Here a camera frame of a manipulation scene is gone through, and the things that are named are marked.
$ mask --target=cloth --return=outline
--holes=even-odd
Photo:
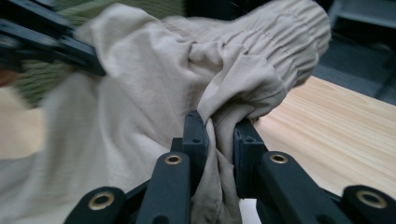
[[[191,222],[241,223],[233,127],[269,113],[313,73],[330,26],[307,0],[274,1],[236,21],[158,21],[113,5],[77,35],[96,47],[107,76],[76,72],[48,95],[44,149],[0,163],[1,223],[62,223],[92,189],[133,189],[194,109],[210,144]]]

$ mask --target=gathered fabric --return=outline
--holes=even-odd
[[[159,21],[115,4],[76,36],[95,46],[107,76],[75,72],[48,94],[43,150],[0,161],[1,223],[63,223],[92,189],[137,187],[195,109],[210,143],[191,222],[241,223],[233,128],[303,84],[331,37],[310,0],[272,1],[235,21]]]

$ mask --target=beige cloth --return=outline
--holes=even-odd
[[[210,146],[191,221],[240,223],[233,127],[269,113],[313,73],[330,26],[307,0],[274,1],[232,22],[158,21],[114,5],[78,37],[95,45],[108,76],[71,74],[49,94],[43,151],[0,163],[1,223],[62,223],[92,189],[133,189],[182,136],[193,109]]]

